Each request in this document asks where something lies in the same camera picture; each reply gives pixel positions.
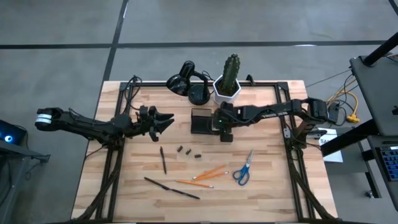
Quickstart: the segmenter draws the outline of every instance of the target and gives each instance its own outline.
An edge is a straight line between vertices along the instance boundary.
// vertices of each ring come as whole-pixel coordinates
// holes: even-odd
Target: concrete floor
[[[0,45],[111,43],[122,1],[3,0]],[[119,42],[386,40],[397,30],[398,17],[388,0],[130,0]],[[376,47],[117,49],[109,79],[138,75],[166,80],[186,60],[217,77],[227,56],[237,53],[240,79],[250,73],[256,80],[304,80],[309,85],[348,69],[351,57]],[[35,112],[71,107],[93,117],[108,55],[109,49],[0,50],[0,119],[25,126],[30,148],[52,155],[24,182],[13,223],[70,218],[87,141],[62,131],[36,130]],[[327,99],[348,75],[311,86],[308,95]],[[359,97],[358,116],[367,121],[370,113],[359,88],[353,92]],[[364,174],[329,176],[338,215],[347,221],[396,223],[398,213],[372,166],[381,199],[363,196],[369,189]]]

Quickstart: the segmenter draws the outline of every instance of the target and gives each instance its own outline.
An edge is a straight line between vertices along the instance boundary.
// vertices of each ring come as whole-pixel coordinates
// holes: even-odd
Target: butcher block tabletop
[[[307,97],[303,81],[283,81],[289,84],[291,99]],[[99,99],[96,119],[109,121],[114,116],[120,82],[105,82]],[[165,86],[143,86],[133,99],[133,106],[156,106],[160,113],[173,113],[174,123],[158,142],[148,134],[126,139],[123,163],[116,197],[114,222],[294,222],[297,221],[292,186],[287,166],[284,141],[278,118],[263,119],[249,127],[233,128],[234,141],[220,142],[219,136],[191,134],[191,109],[210,108],[210,101],[195,106],[187,97],[172,93]],[[275,89],[266,86],[242,87],[235,106],[265,106],[276,103]],[[136,111],[131,111],[136,121]],[[167,175],[164,174],[159,149],[164,151]],[[100,148],[90,141],[87,154]],[[250,150],[254,155],[250,179],[244,186],[232,178],[232,172],[246,163]],[[81,215],[100,190],[107,149],[91,155],[84,162],[76,194],[72,218]],[[304,161],[312,192],[326,210],[337,217],[328,176],[321,152],[308,146]],[[198,181],[214,188],[178,183],[191,180],[206,170],[225,165],[218,172],[229,174]],[[148,177],[170,188],[196,195],[190,198],[144,180]],[[110,190],[105,199],[104,214],[108,211]],[[300,190],[303,213],[307,216],[304,194]]]

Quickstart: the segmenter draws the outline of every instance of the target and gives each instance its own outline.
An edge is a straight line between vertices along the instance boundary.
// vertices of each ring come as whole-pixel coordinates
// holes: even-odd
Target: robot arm
[[[96,139],[103,146],[113,146],[123,136],[131,138],[145,133],[149,133],[153,141],[158,141],[156,133],[162,134],[174,122],[171,119],[174,114],[158,113],[155,106],[149,109],[141,106],[139,113],[136,113],[137,122],[132,122],[125,113],[107,122],[86,118],[73,110],[63,111],[60,108],[38,109],[37,114],[35,126],[41,131],[64,130],[89,140]]]
[[[308,104],[307,110],[302,108],[302,104]],[[326,103],[322,100],[307,98],[305,100],[290,100],[285,103],[278,103],[267,106],[237,106],[231,103],[222,103],[212,114],[212,127],[218,130],[222,142],[232,142],[233,135],[231,129],[241,126],[255,124],[262,119],[274,118],[286,115],[294,115],[303,119],[301,125],[293,131],[293,139],[298,146],[305,147],[305,139],[308,132],[317,124],[328,121]]]

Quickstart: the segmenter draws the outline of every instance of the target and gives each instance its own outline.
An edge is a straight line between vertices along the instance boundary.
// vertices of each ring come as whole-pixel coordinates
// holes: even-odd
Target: black pen
[[[162,148],[162,146],[160,147],[160,155],[162,156],[164,174],[167,174],[167,170],[166,170],[166,161],[164,161],[164,154],[163,154],[163,148]]]
[[[165,189],[165,190],[171,190],[171,191],[174,191],[174,192],[176,192],[176,193],[179,193],[179,194],[182,194],[182,195],[191,197],[191,198],[200,199],[200,197],[194,196],[194,195],[192,195],[192,194],[188,194],[188,193],[185,193],[185,192],[182,192],[182,191],[179,191],[179,190],[171,189],[170,187],[164,186],[163,184],[158,183],[158,182],[156,182],[156,181],[154,181],[154,180],[151,180],[151,179],[148,178],[148,177],[144,177],[144,179],[148,180],[149,182],[152,182],[153,184],[158,185],[159,187],[162,187],[162,188]]]

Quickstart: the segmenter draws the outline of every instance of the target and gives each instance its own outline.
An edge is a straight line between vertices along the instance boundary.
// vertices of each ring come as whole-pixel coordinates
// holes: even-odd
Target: orange pencil
[[[204,175],[207,175],[207,174],[209,174],[209,173],[212,173],[212,172],[214,172],[214,171],[216,171],[216,170],[219,170],[219,169],[222,169],[222,168],[224,168],[225,167],[225,165],[221,165],[221,166],[219,166],[219,167],[216,167],[216,168],[214,168],[214,169],[212,169],[212,170],[209,170],[209,171],[206,171],[206,172],[204,172],[204,173],[202,173],[202,174],[199,174],[199,175],[197,175],[196,177],[192,177],[192,179],[196,179],[196,178],[199,178],[199,177],[202,177],[202,176],[204,176]]]
[[[197,186],[202,186],[202,187],[209,187],[209,188],[214,188],[213,186],[209,184],[201,184],[201,183],[195,183],[189,180],[176,180],[179,183],[184,183],[184,184],[192,184],[192,185],[197,185]]]
[[[228,174],[229,172],[222,172],[222,173],[218,173],[218,174],[213,174],[213,175],[207,175],[207,176],[201,176],[201,177],[197,177],[194,181],[197,180],[205,180],[205,179],[209,179],[209,178],[213,178],[213,177],[219,177],[221,175],[225,175]]]

